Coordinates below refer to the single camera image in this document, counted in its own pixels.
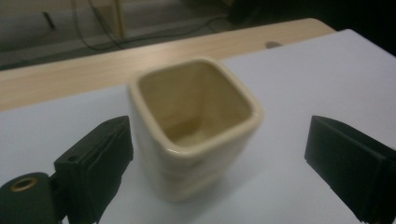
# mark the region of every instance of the cup rim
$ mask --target cup rim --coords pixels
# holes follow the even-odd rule
[[[175,68],[178,66],[197,62],[209,63],[210,65],[218,69],[219,72],[230,82],[230,84],[235,87],[235,90],[238,91],[240,95],[244,98],[252,113],[247,119],[234,125],[230,129],[208,138],[203,143],[188,146],[187,148],[189,150],[183,150],[183,148],[186,147],[181,147],[172,142],[166,136],[166,134],[163,132],[160,125],[158,124],[157,120],[151,114],[149,107],[145,103],[142,92],[139,89],[139,81],[145,76],[152,75],[164,69]],[[217,60],[210,57],[194,57],[178,63],[171,63],[150,69],[148,71],[140,72],[138,74],[135,74],[134,76],[131,76],[129,82],[129,89],[133,99],[133,103],[135,104],[137,111],[140,113],[140,118],[145,122],[148,131],[152,134],[153,138],[157,141],[157,143],[159,143],[165,149],[165,152],[174,157],[191,158],[205,155],[206,153],[211,151],[211,148],[216,148],[218,146],[226,144],[230,141],[230,139],[234,139],[236,136],[253,132],[260,125],[264,117],[264,112],[259,102],[252,95],[252,93],[250,93],[248,88],[229,69],[227,69]]]

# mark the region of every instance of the cable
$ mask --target cable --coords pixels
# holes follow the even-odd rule
[[[106,48],[97,48],[97,47],[93,47],[90,44],[87,43],[87,41],[85,40],[84,36],[82,35],[81,30],[79,29],[79,24],[78,24],[78,14],[77,14],[77,4],[76,4],[76,0],[70,0],[71,6],[72,6],[72,17],[73,17],[73,24],[75,26],[76,29],[76,33],[78,35],[78,38],[81,40],[81,42],[88,48],[88,49],[92,49],[92,50],[109,50],[109,49],[113,49],[116,46],[109,46]]]
[[[127,44],[127,43],[131,43],[131,42],[137,42],[137,41],[142,41],[142,40],[150,40],[150,39],[159,39],[159,38],[171,38],[171,37],[178,37],[178,36],[183,36],[183,35],[190,35],[193,34],[195,32],[198,32],[199,30],[208,27],[213,33],[216,33],[215,30],[213,30],[209,25],[212,21],[216,21],[216,20],[222,20],[225,19],[225,17],[215,17],[212,18],[206,22],[204,22],[203,24],[193,28],[192,30],[189,30],[187,32],[183,32],[180,34],[175,34],[175,35],[154,35],[154,36],[142,36],[142,37],[135,37],[135,38],[130,38],[128,40],[123,41],[121,44]]]
[[[79,28],[79,23],[78,23],[78,13],[77,13],[77,4],[76,4],[76,0],[70,0],[71,5],[72,5],[72,13],[73,13],[73,23],[76,29],[76,32],[78,34],[78,38],[81,40],[81,42],[88,48],[88,49],[92,49],[92,50],[96,50],[96,51],[102,51],[102,50],[110,50],[110,49],[114,49],[115,47],[119,48],[119,49],[125,49],[122,45],[123,44],[128,44],[128,43],[132,43],[132,42],[138,42],[138,41],[143,41],[143,40],[150,40],[150,39],[159,39],[159,38],[171,38],[171,37],[178,37],[178,36],[183,36],[183,35],[190,35],[193,34],[195,32],[198,32],[202,29],[204,29],[205,27],[207,27],[208,29],[210,29],[213,33],[218,33],[215,29],[213,29],[210,26],[210,23],[216,20],[227,20],[226,17],[215,17],[212,18],[206,22],[204,22],[203,24],[193,28],[192,30],[189,30],[187,32],[183,32],[183,33],[179,33],[179,34],[173,34],[173,35],[154,35],[154,36],[141,36],[141,37],[135,37],[135,38],[130,38],[127,39],[125,41],[121,41],[121,42],[117,42],[109,33],[109,27],[106,24],[106,22],[104,21],[104,19],[102,18],[102,16],[99,14],[99,12],[97,11],[97,9],[94,7],[92,0],[87,0],[87,2],[90,5],[91,11],[94,14],[94,16],[96,17],[96,19],[99,21],[103,32],[106,34],[107,38],[109,40],[111,40],[112,42],[112,46],[109,47],[105,47],[105,48],[97,48],[94,47],[90,44],[87,43],[87,41],[85,40],[80,28]]]

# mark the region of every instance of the wooden table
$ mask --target wooden table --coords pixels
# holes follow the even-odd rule
[[[136,49],[0,72],[0,111],[125,83],[138,71],[194,56],[218,60],[328,35],[334,30],[305,19],[206,35]]]

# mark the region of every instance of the cream ceramic cup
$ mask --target cream ceramic cup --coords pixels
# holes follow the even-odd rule
[[[133,76],[130,91],[143,163],[168,201],[188,199],[217,180],[263,117],[248,89],[213,59]]]

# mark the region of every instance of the white paper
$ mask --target white paper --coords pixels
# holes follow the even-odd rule
[[[245,151],[213,187],[168,203],[153,192],[136,150],[100,223],[360,223],[304,160],[310,119],[337,119],[396,147],[396,59],[346,30],[223,62],[265,111]],[[130,113],[124,86],[0,113],[0,185],[51,175],[83,135]]]

